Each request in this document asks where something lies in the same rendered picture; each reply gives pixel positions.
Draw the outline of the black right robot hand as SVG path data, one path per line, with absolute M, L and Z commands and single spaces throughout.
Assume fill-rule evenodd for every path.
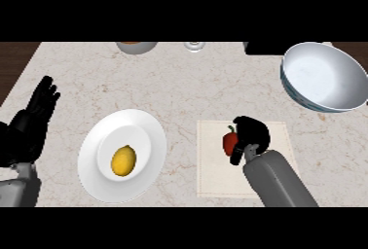
M 240 157 L 246 156 L 245 147 L 248 145 L 257 146 L 246 156 L 249 160 L 265 152 L 270 144 L 270 133 L 267 126 L 246 116 L 237 116 L 233 123 L 236 125 L 236 144 L 230 155 L 230 164 L 237 165 Z

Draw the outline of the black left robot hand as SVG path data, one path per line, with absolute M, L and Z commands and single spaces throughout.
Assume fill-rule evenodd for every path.
M 0 122 L 0 167 L 35 162 L 42 150 L 47 125 L 60 93 L 50 76 L 44 76 L 22 109 L 8 124 Z

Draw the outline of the red bell pepper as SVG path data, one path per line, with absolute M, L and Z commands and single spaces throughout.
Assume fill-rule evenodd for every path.
M 234 128 L 228 125 L 230 132 L 223 136 L 223 150 L 228 157 L 233 153 L 233 148 L 237 142 Z

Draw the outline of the beige placemat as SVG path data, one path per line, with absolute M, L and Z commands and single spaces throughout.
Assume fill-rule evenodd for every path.
M 196 196 L 257 198 L 242 175 L 245 160 L 239 166 L 230 164 L 223 150 L 223 136 L 230 133 L 230 121 L 196 122 Z M 268 150 L 285 157 L 294 172 L 298 172 L 292 155 L 289 134 L 285 122 L 265 122 L 270 132 Z

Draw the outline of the white bowl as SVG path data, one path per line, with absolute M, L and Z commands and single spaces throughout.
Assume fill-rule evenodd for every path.
M 289 47 L 280 63 L 280 81 L 289 98 L 322 113 L 354 110 L 368 101 L 368 73 L 335 47 L 304 42 Z

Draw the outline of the grey bowl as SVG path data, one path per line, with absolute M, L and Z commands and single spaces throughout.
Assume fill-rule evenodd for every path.
M 127 54 L 143 54 L 147 53 L 156 46 L 155 42 L 118 42 L 116 46 L 119 50 Z

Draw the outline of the white plate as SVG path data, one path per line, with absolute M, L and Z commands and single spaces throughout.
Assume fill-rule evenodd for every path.
M 166 155 L 166 139 L 156 119 L 125 109 L 106 116 L 85 135 L 78 151 L 78 179 L 103 202 L 124 202 L 149 188 Z

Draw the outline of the yellow lemon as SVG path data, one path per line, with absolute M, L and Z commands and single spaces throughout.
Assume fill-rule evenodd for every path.
M 118 176 L 127 176 L 131 173 L 135 163 L 135 153 L 129 146 L 119 148 L 110 160 L 112 172 Z

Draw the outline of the black appliance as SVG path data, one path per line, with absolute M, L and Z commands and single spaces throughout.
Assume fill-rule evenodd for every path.
M 243 42 L 243 52 L 246 55 L 283 55 L 295 42 Z

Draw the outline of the clear glass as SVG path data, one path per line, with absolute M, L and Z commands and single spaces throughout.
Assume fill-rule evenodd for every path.
M 192 53 L 197 53 L 202 50 L 205 43 L 203 42 L 184 42 L 183 46 Z

